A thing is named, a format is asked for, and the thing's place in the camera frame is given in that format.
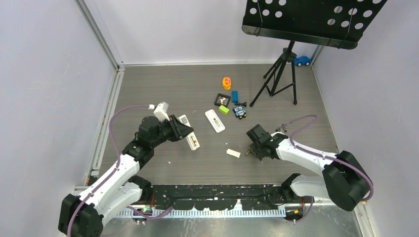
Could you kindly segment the white remote control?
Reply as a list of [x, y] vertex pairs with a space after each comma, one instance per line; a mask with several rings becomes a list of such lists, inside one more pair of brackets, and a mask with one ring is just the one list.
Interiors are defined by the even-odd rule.
[[[186, 115], [181, 115], [178, 119], [182, 124], [191, 127], [189, 119]], [[186, 136], [186, 141], [192, 151], [195, 151], [200, 147], [200, 144], [194, 132], [191, 132]]]
[[225, 126], [213, 109], [205, 112], [205, 116], [212, 125], [216, 133], [221, 133], [225, 130]]

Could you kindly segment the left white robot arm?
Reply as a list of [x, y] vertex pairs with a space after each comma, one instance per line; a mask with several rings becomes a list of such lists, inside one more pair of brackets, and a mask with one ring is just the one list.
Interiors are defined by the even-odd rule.
[[98, 237], [130, 204], [147, 204], [152, 196], [151, 183], [137, 172], [154, 156], [157, 146], [182, 140], [193, 131], [174, 115], [163, 121], [145, 117], [111, 168], [78, 195], [68, 194], [63, 199], [58, 230], [69, 237]]

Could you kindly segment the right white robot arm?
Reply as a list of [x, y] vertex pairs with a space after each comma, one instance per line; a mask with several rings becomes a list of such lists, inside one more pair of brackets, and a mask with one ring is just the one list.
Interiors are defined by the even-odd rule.
[[281, 196], [287, 202], [296, 202], [300, 197], [326, 198], [339, 208], [352, 211], [373, 195], [371, 179], [350, 152], [323, 152], [297, 143], [279, 131], [269, 133], [259, 124], [246, 135], [251, 140], [249, 154], [256, 159], [288, 161], [315, 173], [294, 173], [281, 184]]

